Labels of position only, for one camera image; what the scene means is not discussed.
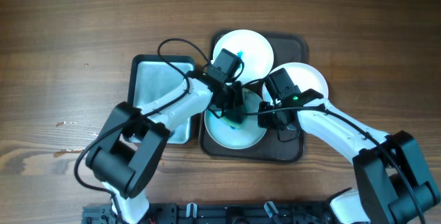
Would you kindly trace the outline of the green and yellow sponge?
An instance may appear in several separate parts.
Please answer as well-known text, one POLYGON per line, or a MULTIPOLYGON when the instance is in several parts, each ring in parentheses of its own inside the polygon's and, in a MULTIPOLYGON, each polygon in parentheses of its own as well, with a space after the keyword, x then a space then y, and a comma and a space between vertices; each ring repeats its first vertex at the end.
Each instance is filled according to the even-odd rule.
POLYGON ((225 110, 220 119, 234 129, 241 128, 243 124, 243 116, 237 114, 234 110, 225 110))

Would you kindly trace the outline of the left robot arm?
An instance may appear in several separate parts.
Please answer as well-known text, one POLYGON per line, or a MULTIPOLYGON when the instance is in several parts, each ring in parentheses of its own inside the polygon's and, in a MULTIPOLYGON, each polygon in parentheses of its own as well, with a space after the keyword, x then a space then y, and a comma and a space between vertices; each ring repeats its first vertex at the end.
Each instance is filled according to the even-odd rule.
POLYGON ((172 131, 207 109, 232 108, 231 86, 243 61, 235 54, 185 73, 181 85, 136 108, 122 102, 110 113, 85 164, 112 197, 111 210, 121 223, 138 223, 149 210, 144 189, 153 177, 172 131))

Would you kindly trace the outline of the white plate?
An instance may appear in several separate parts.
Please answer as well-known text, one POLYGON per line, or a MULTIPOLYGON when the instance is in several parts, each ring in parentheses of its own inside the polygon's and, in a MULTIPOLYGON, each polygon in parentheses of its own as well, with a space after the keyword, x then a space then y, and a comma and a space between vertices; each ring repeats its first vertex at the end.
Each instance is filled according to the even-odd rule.
POLYGON ((204 123, 208 134, 217 144, 233 150, 243 150, 257 144, 267 131, 258 126, 257 116, 245 116, 241 124, 232 124, 225 122, 224 118, 217 119, 208 111, 204 113, 204 123))
POLYGON ((234 30, 223 35, 214 46, 212 62, 222 49, 244 61, 245 69, 237 78, 242 84, 266 77, 274 64, 274 52, 268 40, 251 30, 234 30))
POLYGON ((329 102, 329 88, 324 76, 314 67, 299 62, 290 62, 279 65, 271 71, 285 69, 292 83, 300 93, 293 94, 289 107, 317 106, 329 102))

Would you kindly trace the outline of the black-rimmed metal wash tray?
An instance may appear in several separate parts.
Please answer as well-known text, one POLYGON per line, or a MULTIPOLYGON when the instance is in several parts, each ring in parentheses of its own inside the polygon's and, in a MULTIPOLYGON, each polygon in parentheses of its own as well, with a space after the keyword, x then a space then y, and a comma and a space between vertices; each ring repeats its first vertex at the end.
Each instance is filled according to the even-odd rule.
MULTIPOLYGON (((194 60, 189 56, 165 55, 164 57, 184 73, 195 68, 194 60)), ((136 108, 141 108, 142 105, 157 100, 171 92, 183 80, 183 76, 161 61, 158 55, 136 55, 132 60, 127 102, 136 108)), ((185 144, 190 140, 191 132, 192 120, 188 118, 171 133, 167 143, 185 144)))

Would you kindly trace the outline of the white plate front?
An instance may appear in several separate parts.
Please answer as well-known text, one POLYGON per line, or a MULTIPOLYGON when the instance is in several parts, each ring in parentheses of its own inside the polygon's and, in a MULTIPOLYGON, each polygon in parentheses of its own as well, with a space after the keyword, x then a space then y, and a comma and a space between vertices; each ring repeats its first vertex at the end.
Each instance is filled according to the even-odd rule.
POLYGON ((233 150, 243 150, 257 144, 267 131, 258 126, 257 116, 245 116, 241 124, 232 124, 225 122, 224 118, 217 119, 208 111, 204 113, 204 123, 208 134, 217 144, 233 150))

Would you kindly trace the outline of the white plate top, blue stain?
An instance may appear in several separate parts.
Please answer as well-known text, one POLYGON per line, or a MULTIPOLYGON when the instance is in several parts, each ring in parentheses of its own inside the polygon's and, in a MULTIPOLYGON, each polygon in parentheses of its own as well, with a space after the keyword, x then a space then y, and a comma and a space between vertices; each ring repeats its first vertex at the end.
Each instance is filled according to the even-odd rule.
POLYGON ((244 61, 245 69, 237 78, 242 84, 266 77, 274 64, 274 52, 268 40, 251 30, 234 30, 223 35, 214 46, 212 62, 222 49, 244 61))

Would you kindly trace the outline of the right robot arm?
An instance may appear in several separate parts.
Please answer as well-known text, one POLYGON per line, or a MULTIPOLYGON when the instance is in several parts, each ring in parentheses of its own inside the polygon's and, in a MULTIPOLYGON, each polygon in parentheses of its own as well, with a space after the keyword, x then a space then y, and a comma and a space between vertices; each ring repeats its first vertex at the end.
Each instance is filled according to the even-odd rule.
POLYGON ((311 69, 279 68, 264 79, 258 120, 265 128, 290 125, 323 140, 352 165, 357 187, 337 194, 330 209, 338 223, 425 222, 440 191, 418 142, 407 132, 388 134, 365 125, 328 99, 324 77, 311 69))

